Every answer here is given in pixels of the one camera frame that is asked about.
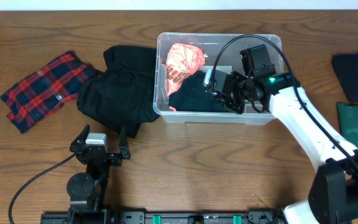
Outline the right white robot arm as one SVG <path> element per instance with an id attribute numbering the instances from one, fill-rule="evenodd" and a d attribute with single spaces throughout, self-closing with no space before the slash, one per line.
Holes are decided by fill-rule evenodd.
<path id="1" fill-rule="evenodd" d="M 358 219 L 358 148 L 342 137 L 309 101 L 292 72 L 277 73 L 265 45 L 240 52 L 243 73 L 212 68 L 208 90 L 232 112 L 262 105 L 292 133 L 316 172 L 306 200 L 282 209 L 275 223 L 351 223 Z"/>

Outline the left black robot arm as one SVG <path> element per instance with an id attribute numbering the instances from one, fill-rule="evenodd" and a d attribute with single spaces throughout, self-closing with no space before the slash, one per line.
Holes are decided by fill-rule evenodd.
<path id="1" fill-rule="evenodd" d="M 119 152 L 108 153 L 107 136 L 90 133 L 87 124 L 70 145 L 70 151 L 86 166 L 85 172 L 72 176 L 67 183 L 70 209 L 76 213 L 98 211 L 103 203 L 111 166 L 121 166 L 131 154 L 123 126 L 119 138 Z"/>

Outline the pink printed shirt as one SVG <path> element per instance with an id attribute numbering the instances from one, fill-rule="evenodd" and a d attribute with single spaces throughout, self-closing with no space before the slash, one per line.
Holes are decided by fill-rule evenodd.
<path id="1" fill-rule="evenodd" d="M 167 55 L 168 96 L 178 91 L 183 81 L 205 64 L 203 51 L 194 45 L 175 43 Z"/>

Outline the dark navy garment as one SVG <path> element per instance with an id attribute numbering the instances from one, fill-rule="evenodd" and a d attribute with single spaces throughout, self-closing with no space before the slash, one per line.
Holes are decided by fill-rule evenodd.
<path id="1" fill-rule="evenodd" d="M 169 108 L 173 111 L 228 113 L 220 101 L 206 92 L 204 76 L 204 72 L 197 71 L 186 78 L 179 90 L 169 96 Z"/>

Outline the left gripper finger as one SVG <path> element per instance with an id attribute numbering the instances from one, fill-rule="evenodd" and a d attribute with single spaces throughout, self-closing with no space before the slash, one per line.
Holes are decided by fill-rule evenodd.
<path id="1" fill-rule="evenodd" d="M 86 142 L 86 139 L 90 133 L 90 125 L 87 124 L 82 132 L 77 136 L 76 143 L 77 144 L 84 144 Z"/>
<path id="2" fill-rule="evenodd" d="M 122 159 L 130 159 L 131 153 L 129 150 L 129 145 L 126 138 L 126 127 L 121 128 L 120 138 L 119 138 L 119 150 Z"/>

